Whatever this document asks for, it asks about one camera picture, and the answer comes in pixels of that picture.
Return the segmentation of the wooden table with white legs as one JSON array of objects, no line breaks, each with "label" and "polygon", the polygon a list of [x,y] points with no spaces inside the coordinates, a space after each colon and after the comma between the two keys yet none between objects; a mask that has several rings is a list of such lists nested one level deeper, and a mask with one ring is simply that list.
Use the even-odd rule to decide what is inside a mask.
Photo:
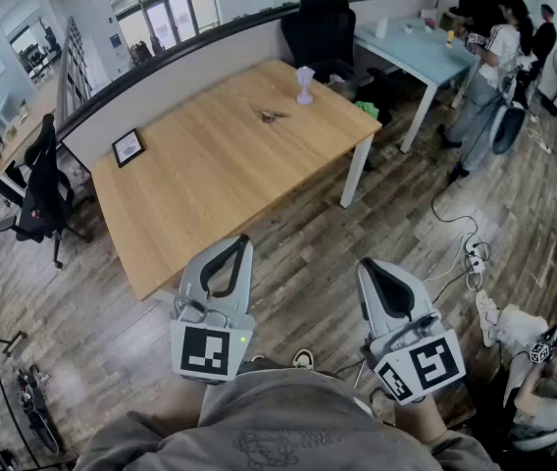
[{"label": "wooden table with white legs", "polygon": [[[344,155],[340,203],[353,200],[380,123],[325,85],[297,102],[295,70],[271,60],[233,75],[140,131],[145,151],[91,175],[106,225],[139,300],[169,286],[187,262]],[[253,109],[290,114],[263,123]]]}]

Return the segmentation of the heap of black equipment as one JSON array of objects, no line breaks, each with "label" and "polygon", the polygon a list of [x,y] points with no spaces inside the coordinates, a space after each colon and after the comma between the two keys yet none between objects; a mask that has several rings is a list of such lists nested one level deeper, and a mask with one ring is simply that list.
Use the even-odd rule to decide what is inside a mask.
[{"label": "heap of black equipment", "polygon": [[42,391],[48,379],[36,363],[31,364],[27,370],[20,368],[17,373],[18,402],[32,432],[49,452],[60,455],[63,452],[62,444],[50,419]]}]

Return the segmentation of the person's grey shirt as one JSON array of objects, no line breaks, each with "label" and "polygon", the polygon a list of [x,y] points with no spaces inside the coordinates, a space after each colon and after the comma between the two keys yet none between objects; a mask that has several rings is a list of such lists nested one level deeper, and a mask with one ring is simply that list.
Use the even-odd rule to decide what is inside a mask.
[{"label": "person's grey shirt", "polygon": [[76,471],[500,471],[474,438],[425,445],[346,382],[265,357],[207,389],[196,428],[163,438],[136,411],[103,426]]}]

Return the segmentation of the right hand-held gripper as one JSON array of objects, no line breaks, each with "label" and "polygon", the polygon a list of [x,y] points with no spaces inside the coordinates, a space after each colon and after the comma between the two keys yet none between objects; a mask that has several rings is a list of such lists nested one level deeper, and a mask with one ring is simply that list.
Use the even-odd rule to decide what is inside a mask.
[{"label": "right hand-held gripper", "polygon": [[357,283],[363,317],[376,339],[365,354],[387,397],[401,405],[418,402],[466,375],[456,333],[439,312],[430,312],[430,297],[418,278],[400,266],[364,258]]}]

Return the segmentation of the large glass window front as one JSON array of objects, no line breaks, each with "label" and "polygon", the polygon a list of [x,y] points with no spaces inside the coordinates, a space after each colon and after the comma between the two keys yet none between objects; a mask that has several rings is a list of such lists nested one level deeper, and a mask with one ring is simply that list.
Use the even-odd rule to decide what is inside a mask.
[{"label": "large glass window front", "polygon": [[109,0],[127,45],[170,49],[220,24],[216,0]]}]

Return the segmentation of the black office chair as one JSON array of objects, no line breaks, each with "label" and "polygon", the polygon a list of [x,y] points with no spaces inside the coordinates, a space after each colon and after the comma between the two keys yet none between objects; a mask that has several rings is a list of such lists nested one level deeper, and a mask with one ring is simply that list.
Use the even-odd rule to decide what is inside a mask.
[{"label": "black office chair", "polygon": [[347,0],[299,0],[297,12],[281,19],[280,28],[297,69],[312,69],[314,79],[354,76],[356,15]]},{"label": "black office chair", "polygon": [[70,225],[70,219],[84,205],[95,202],[90,194],[76,200],[68,176],[59,170],[54,116],[42,118],[37,140],[25,152],[25,164],[30,169],[24,204],[19,215],[0,220],[0,233],[12,231],[16,240],[40,243],[45,238],[54,240],[53,263],[59,270],[59,249],[63,232],[68,231],[86,243],[89,233],[82,234]]}]

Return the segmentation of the white and black shoe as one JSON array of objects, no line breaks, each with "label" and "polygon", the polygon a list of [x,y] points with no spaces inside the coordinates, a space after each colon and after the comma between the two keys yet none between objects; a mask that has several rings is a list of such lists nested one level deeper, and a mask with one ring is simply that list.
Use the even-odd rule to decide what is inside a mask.
[{"label": "white and black shoe", "polygon": [[298,350],[292,359],[292,366],[294,368],[312,371],[315,366],[315,359],[313,353],[306,348],[302,348]]}]

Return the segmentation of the white power strip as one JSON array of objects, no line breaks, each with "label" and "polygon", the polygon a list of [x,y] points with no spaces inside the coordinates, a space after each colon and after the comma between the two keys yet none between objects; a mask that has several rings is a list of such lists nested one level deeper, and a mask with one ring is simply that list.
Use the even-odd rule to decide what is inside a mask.
[{"label": "white power strip", "polygon": [[542,139],[539,133],[535,131],[528,131],[528,136],[531,137],[535,143],[548,155],[552,153],[551,148],[548,144]]},{"label": "white power strip", "polygon": [[481,275],[484,271],[485,262],[488,260],[488,245],[484,241],[469,239],[465,244],[465,249],[471,272],[475,275]]}]

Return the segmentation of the purple plastic ornament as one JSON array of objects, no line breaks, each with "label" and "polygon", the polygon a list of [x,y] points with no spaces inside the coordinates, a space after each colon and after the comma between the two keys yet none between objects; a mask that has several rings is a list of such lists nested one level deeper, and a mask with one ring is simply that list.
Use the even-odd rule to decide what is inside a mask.
[{"label": "purple plastic ornament", "polygon": [[313,102],[310,87],[314,80],[314,75],[315,71],[307,66],[296,70],[297,81],[301,87],[301,92],[297,95],[297,102],[301,105],[309,105]]}]

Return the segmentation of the person's right forearm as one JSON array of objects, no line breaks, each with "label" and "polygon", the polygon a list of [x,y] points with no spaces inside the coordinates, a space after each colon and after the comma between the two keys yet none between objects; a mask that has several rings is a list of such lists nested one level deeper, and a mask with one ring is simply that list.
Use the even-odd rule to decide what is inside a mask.
[{"label": "person's right forearm", "polygon": [[394,407],[395,427],[425,445],[430,445],[446,432],[447,427],[431,394],[421,402]]}]

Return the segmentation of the light blue table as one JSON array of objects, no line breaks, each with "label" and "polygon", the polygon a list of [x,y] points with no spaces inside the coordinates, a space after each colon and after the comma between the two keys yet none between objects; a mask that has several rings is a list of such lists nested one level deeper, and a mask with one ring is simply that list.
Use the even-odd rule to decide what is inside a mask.
[{"label": "light blue table", "polygon": [[376,35],[378,25],[369,23],[355,28],[355,42],[413,78],[426,90],[406,132],[400,150],[411,149],[437,91],[452,79],[469,72],[477,59],[456,38],[449,38],[438,28],[427,31],[418,18],[393,18],[387,22],[385,35]]}]

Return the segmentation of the metal stair railing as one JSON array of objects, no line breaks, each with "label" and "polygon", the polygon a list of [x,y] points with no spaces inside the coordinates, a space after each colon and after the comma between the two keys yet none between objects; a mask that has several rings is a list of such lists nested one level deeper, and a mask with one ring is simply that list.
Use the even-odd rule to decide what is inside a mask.
[{"label": "metal stair railing", "polygon": [[58,74],[55,109],[57,130],[71,114],[91,98],[91,93],[92,87],[87,75],[82,36],[74,18],[69,17]]}]

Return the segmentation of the wooden work table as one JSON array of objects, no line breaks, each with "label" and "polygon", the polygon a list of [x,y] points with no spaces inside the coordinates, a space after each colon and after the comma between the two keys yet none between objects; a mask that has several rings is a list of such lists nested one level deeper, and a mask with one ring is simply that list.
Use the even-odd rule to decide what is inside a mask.
[{"label": "wooden work table", "polygon": [[43,117],[54,113],[57,106],[59,77],[49,79],[36,95],[27,102],[25,120],[20,118],[12,123],[16,129],[12,138],[8,138],[0,153],[0,176],[11,163],[20,166],[24,162],[25,151],[36,141]]}]

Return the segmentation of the black framed picture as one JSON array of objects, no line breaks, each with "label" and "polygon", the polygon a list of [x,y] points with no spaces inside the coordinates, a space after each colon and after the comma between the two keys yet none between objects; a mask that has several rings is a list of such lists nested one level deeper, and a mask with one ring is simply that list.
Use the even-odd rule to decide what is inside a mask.
[{"label": "black framed picture", "polygon": [[145,151],[137,129],[132,129],[112,143],[113,153],[119,168],[124,167]]}]

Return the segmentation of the white partition with black rail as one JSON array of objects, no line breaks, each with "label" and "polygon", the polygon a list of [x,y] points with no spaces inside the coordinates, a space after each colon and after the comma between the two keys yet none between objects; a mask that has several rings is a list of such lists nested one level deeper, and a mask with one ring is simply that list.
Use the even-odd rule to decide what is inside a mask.
[{"label": "white partition with black rail", "polygon": [[121,136],[214,84],[270,60],[292,64],[281,22],[298,9],[286,4],[239,18],[132,69],[59,124],[61,144],[90,168]]}]

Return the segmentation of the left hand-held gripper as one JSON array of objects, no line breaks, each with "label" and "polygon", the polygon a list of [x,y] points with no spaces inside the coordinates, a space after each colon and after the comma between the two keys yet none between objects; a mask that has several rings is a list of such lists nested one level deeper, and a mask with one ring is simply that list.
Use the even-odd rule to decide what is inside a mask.
[{"label": "left hand-held gripper", "polygon": [[255,329],[248,313],[253,252],[247,235],[232,236],[188,262],[170,322],[175,373],[213,385],[234,379]]}]

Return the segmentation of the white swivel chair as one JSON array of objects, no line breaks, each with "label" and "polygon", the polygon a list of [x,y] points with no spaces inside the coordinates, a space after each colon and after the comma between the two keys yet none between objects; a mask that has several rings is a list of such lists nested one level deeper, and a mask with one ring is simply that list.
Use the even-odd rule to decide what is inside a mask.
[{"label": "white swivel chair", "polygon": [[502,155],[510,150],[524,126],[526,113],[524,106],[517,101],[498,108],[489,133],[489,146],[493,154]]}]

